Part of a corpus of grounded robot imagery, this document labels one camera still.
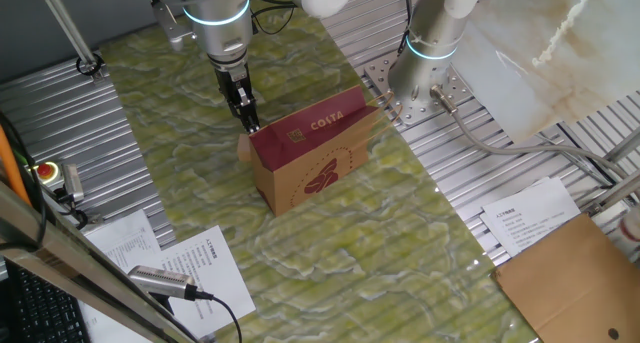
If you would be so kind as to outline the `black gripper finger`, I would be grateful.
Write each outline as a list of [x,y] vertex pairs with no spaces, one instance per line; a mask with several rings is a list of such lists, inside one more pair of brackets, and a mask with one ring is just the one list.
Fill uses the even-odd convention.
[[247,104],[244,106],[244,115],[249,128],[259,128],[260,122],[257,115],[257,104],[251,91],[246,94]]
[[248,104],[241,105],[240,103],[229,103],[229,108],[234,117],[238,118],[244,129],[249,133],[255,133],[258,131],[258,116],[256,110],[256,102],[250,100]]

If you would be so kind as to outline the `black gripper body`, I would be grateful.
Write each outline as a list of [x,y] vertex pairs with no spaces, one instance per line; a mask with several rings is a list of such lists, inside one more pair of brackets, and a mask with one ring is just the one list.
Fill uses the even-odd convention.
[[219,90],[227,103],[247,104],[246,94],[251,91],[248,65],[246,63],[234,67],[217,67],[215,69]]

